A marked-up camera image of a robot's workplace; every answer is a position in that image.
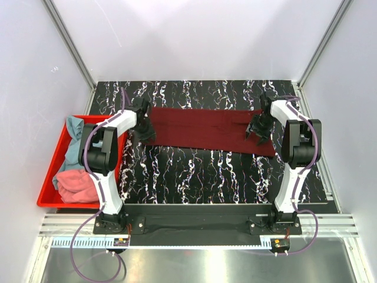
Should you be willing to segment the dark red t shirt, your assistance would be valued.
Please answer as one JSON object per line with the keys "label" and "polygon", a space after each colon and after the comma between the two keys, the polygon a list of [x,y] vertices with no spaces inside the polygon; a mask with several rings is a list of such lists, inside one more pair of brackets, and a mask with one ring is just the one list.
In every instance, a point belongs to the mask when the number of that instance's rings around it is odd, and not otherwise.
{"label": "dark red t shirt", "polygon": [[223,150],[273,157],[271,140],[258,145],[259,138],[246,129],[260,111],[154,108],[150,114],[156,139],[147,144],[192,149]]}

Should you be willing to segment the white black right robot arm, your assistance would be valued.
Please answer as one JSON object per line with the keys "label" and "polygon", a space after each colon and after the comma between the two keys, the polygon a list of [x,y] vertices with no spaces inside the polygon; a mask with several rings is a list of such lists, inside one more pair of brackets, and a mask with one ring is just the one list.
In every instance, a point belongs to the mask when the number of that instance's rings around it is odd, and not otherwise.
{"label": "white black right robot arm", "polygon": [[280,158],[285,164],[282,183],[269,213],[248,218],[254,235],[299,235],[298,199],[304,181],[313,165],[321,158],[322,123],[296,110],[295,96],[278,97],[272,91],[260,95],[261,113],[252,117],[245,132],[257,136],[257,144],[265,144],[276,122],[284,127]]}

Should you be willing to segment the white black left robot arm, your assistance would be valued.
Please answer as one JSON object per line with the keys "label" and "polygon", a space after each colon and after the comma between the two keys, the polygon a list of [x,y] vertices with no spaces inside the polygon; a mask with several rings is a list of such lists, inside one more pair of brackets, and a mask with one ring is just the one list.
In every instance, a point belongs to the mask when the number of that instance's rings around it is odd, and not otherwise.
{"label": "white black left robot arm", "polygon": [[150,120],[151,103],[137,98],[132,105],[97,124],[82,128],[78,162],[94,182],[100,210],[95,215],[96,233],[130,233],[124,204],[119,196],[115,169],[118,163],[118,138],[135,132],[141,142],[153,142],[156,132]]}

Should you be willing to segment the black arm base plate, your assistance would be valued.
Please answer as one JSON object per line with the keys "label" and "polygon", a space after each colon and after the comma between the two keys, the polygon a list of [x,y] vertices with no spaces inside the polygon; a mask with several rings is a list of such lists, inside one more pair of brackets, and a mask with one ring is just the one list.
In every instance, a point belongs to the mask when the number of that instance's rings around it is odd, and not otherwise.
{"label": "black arm base plate", "polygon": [[132,246],[252,246],[260,236],[302,234],[296,213],[271,204],[123,205],[95,221],[94,233],[130,235]]}

